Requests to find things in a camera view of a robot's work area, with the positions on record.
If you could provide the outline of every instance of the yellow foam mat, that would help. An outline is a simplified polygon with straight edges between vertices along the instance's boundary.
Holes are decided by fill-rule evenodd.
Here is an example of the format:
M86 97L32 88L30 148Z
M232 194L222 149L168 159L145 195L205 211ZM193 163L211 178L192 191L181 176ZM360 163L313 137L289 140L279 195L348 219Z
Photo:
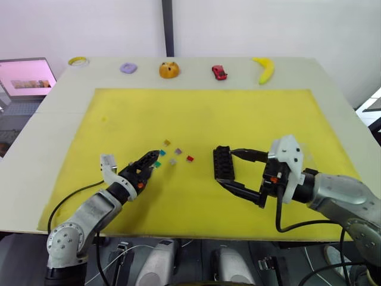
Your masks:
M294 134L304 167L359 178L308 90L205 91L97 89L71 143L54 191L39 222L46 230L56 204L75 189L102 179L100 153L112 153L121 170L149 150L163 149L162 165L147 188L104 229L110 235L153 235L258 240L338 240L340 227L315 225L276 231L275 198L265 209L237 198L214 180L218 145L268 151L274 139ZM163 146L168 139L171 144ZM175 155L174 150L183 150ZM192 163L186 156L194 157ZM177 163L172 166L169 160ZM236 181L257 190L263 163L233 158ZM99 187L69 199L53 220L68 219ZM282 225L323 216L304 204L284 205Z

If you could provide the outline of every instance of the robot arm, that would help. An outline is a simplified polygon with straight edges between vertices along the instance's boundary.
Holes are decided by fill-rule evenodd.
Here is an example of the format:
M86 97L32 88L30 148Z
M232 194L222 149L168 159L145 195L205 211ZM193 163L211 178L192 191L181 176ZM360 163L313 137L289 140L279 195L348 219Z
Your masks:
M234 181L232 154L248 161L266 164L260 191L245 188ZM305 169L303 153L292 135L275 140L268 153L229 147L213 151L214 177L228 191L264 208L267 196L306 203L330 220L340 224L355 241L367 262L372 278L380 283L381 267L381 200L362 182L347 176L335 176Z
M64 223L49 234L45 285L85 284L88 249L95 234L104 229L127 201L133 201L145 188L159 151L150 151L116 174L112 155L101 155L101 171L109 185L86 200Z

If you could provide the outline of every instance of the purple object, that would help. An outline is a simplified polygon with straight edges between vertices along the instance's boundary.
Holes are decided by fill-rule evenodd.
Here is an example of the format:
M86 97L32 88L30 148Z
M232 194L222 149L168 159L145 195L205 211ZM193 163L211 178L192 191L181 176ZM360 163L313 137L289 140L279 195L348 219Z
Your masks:
M133 73L137 68L138 68L138 66L136 64L125 63L125 64L121 65L120 71L122 73Z

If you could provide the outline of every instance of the banana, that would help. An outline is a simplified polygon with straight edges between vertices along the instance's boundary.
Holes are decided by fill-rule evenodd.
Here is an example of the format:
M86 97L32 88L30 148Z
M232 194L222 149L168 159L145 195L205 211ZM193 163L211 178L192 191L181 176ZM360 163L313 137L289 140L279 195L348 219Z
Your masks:
M274 73L274 63L269 58L252 58L253 61L256 61L261 66L264 67L264 71L260 76L259 84L263 85L265 84L273 75Z

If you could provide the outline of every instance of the small colored cube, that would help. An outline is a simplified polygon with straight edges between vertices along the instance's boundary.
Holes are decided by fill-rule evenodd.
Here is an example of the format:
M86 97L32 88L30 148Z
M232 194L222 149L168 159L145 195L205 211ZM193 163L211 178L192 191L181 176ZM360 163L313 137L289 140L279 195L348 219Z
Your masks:
M154 167L155 168L159 168L161 166L161 163L159 162L159 161L156 161L155 163L154 163Z
M179 148L176 148L176 150L174 151L175 154L177 155L180 155L183 151L181 151L181 149Z

